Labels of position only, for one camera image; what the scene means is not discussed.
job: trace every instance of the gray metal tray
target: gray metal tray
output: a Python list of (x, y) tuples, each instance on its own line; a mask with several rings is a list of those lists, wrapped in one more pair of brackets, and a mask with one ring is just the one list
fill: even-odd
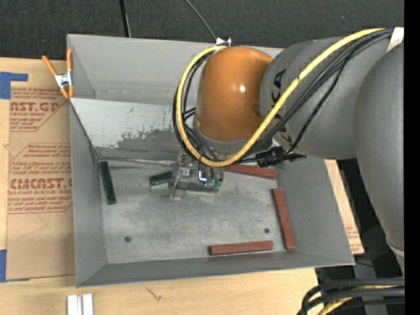
[[(179, 152), (170, 113), (179, 78), (210, 44), (69, 35), (68, 46), (77, 285), (353, 264), (322, 159), (284, 163), (277, 181), (226, 173), (218, 194), (188, 192), (182, 201), (149, 189), (148, 177), (170, 169)], [(98, 156), (111, 159), (115, 205), (106, 203)], [(285, 250), (270, 193), (277, 186), (295, 251)], [(208, 254), (210, 245), (259, 240), (274, 250)]]

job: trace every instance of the black cable wire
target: black cable wire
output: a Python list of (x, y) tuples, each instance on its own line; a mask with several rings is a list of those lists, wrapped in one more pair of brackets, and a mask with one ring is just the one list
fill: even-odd
[(349, 301), (348, 303), (342, 304), (340, 307), (332, 310), (329, 315), (337, 314), (343, 310), (350, 308), (360, 307), (360, 306), (376, 306), (376, 305), (402, 305), (406, 303), (405, 297), (399, 297), (395, 299), (385, 299), (385, 300), (356, 300)]
[(374, 278), (374, 279), (345, 279), (345, 280), (335, 280), (332, 282), (321, 283), (310, 289), (303, 297), (302, 308), (305, 303), (308, 303), (309, 300), (317, 293), (327, 291), (328, 289), (339, 289), (344, 287), (358, 287), (361, 285), (396, 285), (399, 287), (405, 286), (406, 281), (403, 278)]
[(213, 41), (216, 42), (217, 37), (213, 30), (211, 30), (210, 26), (207, 24), (207, 22), (204, 20), (204, 17), (200, 14), (200, 12), (194, 7), (194, 5), (189, 0), (184, 0), (186, 4), (194, 11), (194, 13), (198, 16), (198, 18), (201, 20), (203, 25), (207, 28), (209, 31), (211, 37), (213, 38)]
[(329, 293), (318, 297), (305, 305), (298, 312), (299, 315), (307, 315), (308, 311), (315, 306), (318, 306), (322, 303), (328, 303), (337, 299), (346, 299), (348, 297), (403, 297), (406, 294), (406, 290), (403, 287), (393, 287), (393, 288), (382, 288), (382, 289), (359, 289), (359, 290), (350, 290), (350, 291), (340, 291)]
[(119, 9), (121, 10), (121, 16), (123, 18), (125, 36), (131, 37), (129, 18), (127, 16), (127, 12), (125, 11), (125, 2), (124, 0), (118, 0), (118, 1), (119, 1)]

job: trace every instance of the yellow cable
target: yellow cable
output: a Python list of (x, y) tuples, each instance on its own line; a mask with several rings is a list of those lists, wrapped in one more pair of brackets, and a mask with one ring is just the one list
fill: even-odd
[[(393, 286), (393, 285), (360, 286), (360, 287), (354, 288), (353, 290), (357, 291), (357, 290), (361, 290), (361, 289), (381, 289), (381, 288), (391, 288), (391, 287), (395, 287), (395, 286)], [(345, 297), (345, 298), (342, 298), (342, 299), (332, 300), (330, 303), (327, 303), (327, 305), (325, 307), (323, 307), (323, 309), (321, 309), (321, 311), (317, 315), (328, 315), (333, 310), (337, 309), (338, 307), (340, 307), (341, 305), (343, 305), (344, 303), (346, 303), (347, 301), (349, 301), (351, 299), (352, 299), (352, 297)]]
[(350, 36), (344, 37), (338, 42), (332, 44), (329, 48), (327, 48), (324, 52), (322, 52), (318, 57), (316, 57), (311, 63), (309, 63), (302, 72), (298, 75), (297, 78), (295, 78), (289, 85), (289, 87), (286, 89), (284, 94), (278, 99), (277, 103), (274, 105), (274, 107), (271, 109), (271, 111), (268, 113), (267, 117), (264, 119), (264, 121), (261, 123), (261, 125), (258, 127), (258, 129), (254, 132), (253, 136), (243, 145), (243, 147), (233, 156), (229, 157), (226, 160), (222, 161), (212, 161), (210, 159), (207, 159), (204, 155), (202, 155), (199, 151), (197, 151), (194, 146), (191, 144), (191, 142), (188, 140), (188, 135), (185, 132), (184, 124), (182, 122), (182, 113), (181, 113), (181, 102), (182, 102), (182, 91), (184, 89), (184, 85), (186, 82), (186, 79), (188, 77), (188, 74), (190, 73), (191, 69), (195, 66), (196, 62), (202, 58), (203, 56), (207, 55), (208, 53), (211, 53), (213, 51), (219, 50), (221, 48), (225, 48), (223, 46), (214, 46), (210, 47), (208, 49), (205, 49), (201, 53), (199, 53), (196, 57), (193, 58), (193, 60), (189, 63), (189, 65), (186, 67), (184, 74), (181, 77), (181, 81), (179, 83), (178, 89), (177, 89), (177, 99), (176, 99), (176, 105), (175, 105), (175, 111), (176, 111), (176, 118), (177, 118), (177, 125), (179, 130), (179, 135), (185, 144), (185, 147), (190, 151), (190, 153), (198, 160), (200, 160), (205, 165), (208, 165), (210, 167), (226, 167), (227, 165), (231, 165), (232, 163), (239, 160), (242, 156), (245, 155), (246, 152), (254, 145), (254, 143), (258, 140), (258, 138), (262, 135), (262, 133), (265, 131), (265, 129), (268, 127), (270, 122), (274, 119), (274, 116), (278, 113), (280, 108), (284, 105), (286, 100), (290, 97), (290, 95), (293, 93), (293, 91), (297, 88), (299, 83), (308, 75), (311, 73), (313, 69), (315, 69), (321, 62), (323, 62), (326, 58), (328, 58), (331, 54), (333, 54), (336, 50), (340, 49), (341, 47), (344, 47), (348, 43), (357, 40), (363, 36), (369, 35), (373, 32), (378, 32), (379, 30), (383, 30), (384, 28), (373, 28), (368, 30), (362, 30), (357, 33), (354, 33)]

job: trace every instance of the blue tape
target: blue tape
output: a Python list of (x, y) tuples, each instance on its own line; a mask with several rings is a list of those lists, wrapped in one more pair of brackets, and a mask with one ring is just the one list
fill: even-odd
[(6, 282), (6, 250), (0, 250), (0, 282)]
[(11, 81), (28, 81), (27, 73), (0, 72), (0, 98), (11, 98)]

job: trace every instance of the black floor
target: black floor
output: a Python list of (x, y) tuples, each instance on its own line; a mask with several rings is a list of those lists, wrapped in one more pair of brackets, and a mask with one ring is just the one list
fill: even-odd
[[(126, 0), (134, 37), (212, 41), (183, 0)], [(190, 0), (217, 36), (287, 47), (403, 26), (404, 0)], [(67, 33), (123, 36), (118, 0), (0, 0), (0, 56), (63, 58)]]

